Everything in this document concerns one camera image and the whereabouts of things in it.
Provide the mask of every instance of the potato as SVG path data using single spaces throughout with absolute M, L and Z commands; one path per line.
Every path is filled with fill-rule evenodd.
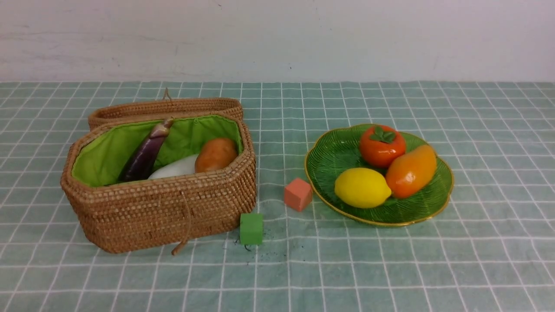
M 237 158 L 235 142 L 228 138 L 216 138 L 206 142 L 195 162 L 195 172 L 224 169 Z

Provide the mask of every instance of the leaf-shaped plate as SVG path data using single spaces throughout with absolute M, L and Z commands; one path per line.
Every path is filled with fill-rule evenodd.
M 360 209 L 345 204 L 334 192 L 335 180 L 345 170 L 366 167 L 385 174 L 384 169 L 369 166 L 359 152 L 361 135 L 374 124 L 333 129 L 324 133 L 305 157 L 305 173 L 315 194 L 333 210 L 360 222 L 387 227 L 402 227 L 431 219 L 449 203 L 454 178 L 451 168 L 437 157 L 437 170 L 423 189 L 393 204 Z M 426 143 L 423 139 L 401 132 L 407 152 Z

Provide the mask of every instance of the white radish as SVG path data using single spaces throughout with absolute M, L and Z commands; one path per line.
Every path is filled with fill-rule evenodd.
M 187 156 L 172 162 L 169 165 L 163 166 L 151 174 L 148 179 L 160 179 L 167 177 L 176 177 L 177 175 L 186 175 L 195 173 L 195 162 L 199 154 Z

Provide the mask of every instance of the white wall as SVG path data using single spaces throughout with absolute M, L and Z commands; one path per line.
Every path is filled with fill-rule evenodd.
M 0 0 L 0 80 L 549 80 L 553 0 Z

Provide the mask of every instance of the gold plate rim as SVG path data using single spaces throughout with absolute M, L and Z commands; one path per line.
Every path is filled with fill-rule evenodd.
M 407 225 L 411 225 L 411 224 L 416 224 L 416 223 L 420 223 L 420 222 L 424 222 L 427 220 L 430 220 L 432 218 L 434 218 L 435 216 L 439 215 L 440 213 L 442 213 L 445 208 L 449 205 L 450 199 L 451 199 L 451 193 L 453 192 L 453 187 L 455 186 L 455 175 L 453 174 L 453 170 L 451 169 L 451 167 L 449 166 L 449 164 L 443 160 L 441 157 L 439 157 L 438 155 L 436 155 L 436 157 L 441 160 L 445 166 L 449 169 L 449 173 L 451 175 L 451 186 L 449 187 L 449 191 L 447 192 L 447 199 L 445 200 L 445 203 L 443 204 L 443 206 L 436 212 L 434 212 L 433 214 L 424 217 L 424 218 L 420 218 L 420 219 L 416 219 L 416 220 L 412 220 L 412 221 L 408 221 L 408 222 L 400 222 L 400 223 L 385 223 L 385 222 L 376 222 L 376 221 L 371 221 L 371 220 L 366 220 L 366 219 L 362 219 L 359 217 L 356 217 L 352 214 L 346 213 L 343 210 L 335 207 L 333 204 L 331 204 L 330 202 L 328 202 L 326 199 L 324 199 L 324 197 L 316 190 L 316 188 L 314 187 L 314 183 L 312 182 L 312 179 L 310 178 L 309 172 L 308 172 L 308 168 L 307 168 L 307 162 L 308 162 L 308 157 L 309 154 L 312 152 L 312 150 L 318 145 L 318 142 L 328 133 L 331 133 L 333 131 L 337 131 L 337 130 L 349 130 L 351 128 L 354 127 L 360 127 L 360 126 L 373 126 L 373 125 L 378 125 L 378 124 L 372 124 L 372 123 L 361 123 L 361 124 L 356 124 L 356 125 L 352 125 L 350 127 L 345 127 L 345 128 L 335 128 L 332 130 L 328 130 L 326 132 L 324 132 L 314 143 L 314 145 L 310 148 L 310 150 L 306 153 L 305 155 L 305 161 L 304 161 L 304 167 L 305 167 L 305 175 L 306 178 L 308 179 L 309 183 L 310 183 L 310 187 L 312 187 L 314 193 L 322 200 L 322 202 L 324 202 L 328 207 L 330 207 L 331 209 L 335 210 L 336 212 L 351 218 L 353 220 L 362 222 L 362 223 L 366 223 L 366 224 L 370 224 L 370 225 L 377 225 L 380 227 L 406 227 Z M 408 133 L 408 132 L 401 132 L 399 131 L 399 133 L 402 134 L 406 134 L 406 135 L 411 135 L 415 138 L 421 139 L 422 141 L 426 142 L 426 140 L 422 139 L 421 137 L 414 135 L 412 133 Z

